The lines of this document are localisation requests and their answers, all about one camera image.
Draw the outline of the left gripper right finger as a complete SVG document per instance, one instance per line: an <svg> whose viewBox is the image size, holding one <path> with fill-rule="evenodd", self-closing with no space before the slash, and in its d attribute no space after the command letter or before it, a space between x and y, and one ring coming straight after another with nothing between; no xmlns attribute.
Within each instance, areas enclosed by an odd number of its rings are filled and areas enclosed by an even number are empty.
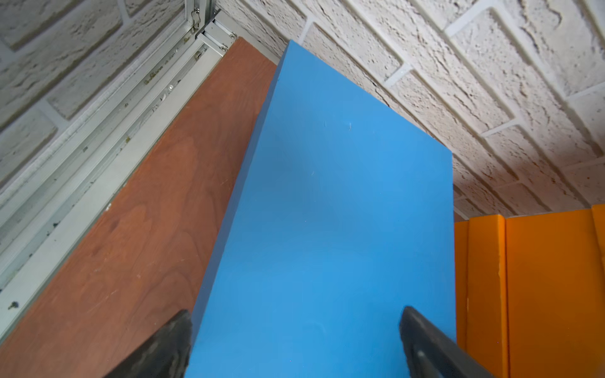
<svg viewBox="0 0 605 378"><path fill-rule="evenodd" d="M492 376L412 306L402 313L400 338L411 377Z"/></svg>

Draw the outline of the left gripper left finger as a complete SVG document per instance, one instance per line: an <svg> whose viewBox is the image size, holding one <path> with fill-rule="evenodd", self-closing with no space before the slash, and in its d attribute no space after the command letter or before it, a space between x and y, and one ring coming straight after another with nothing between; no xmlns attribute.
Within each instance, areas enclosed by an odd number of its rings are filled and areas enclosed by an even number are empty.
<svg viewBox="0 0 605 378"><path fill-rule="evenodd" d="M192 319L183 309L142 343L106 378L184 377L192 351Z"/></svg>

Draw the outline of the blue shoebox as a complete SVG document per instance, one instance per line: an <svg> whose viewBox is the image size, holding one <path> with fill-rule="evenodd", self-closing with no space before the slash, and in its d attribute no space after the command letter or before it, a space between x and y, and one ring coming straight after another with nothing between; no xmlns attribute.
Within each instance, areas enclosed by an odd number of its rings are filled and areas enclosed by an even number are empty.
<svg viewBox="0 0 605 378"><path fill-rule="evenodd" d="M297 43L199 295L189 377L405 377L412 306L456 336L452 153Z"/></svg>

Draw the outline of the orange shoebox front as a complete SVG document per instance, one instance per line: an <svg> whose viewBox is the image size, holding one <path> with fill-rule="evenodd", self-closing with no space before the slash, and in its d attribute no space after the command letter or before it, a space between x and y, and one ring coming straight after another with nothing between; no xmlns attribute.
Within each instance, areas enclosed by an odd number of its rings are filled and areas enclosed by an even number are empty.
<svg viewBox="0 0 605 378"><path fill-rule="evenodd" d="M603 206L468 222L465 351L496 377L602 377Z"/></svg>

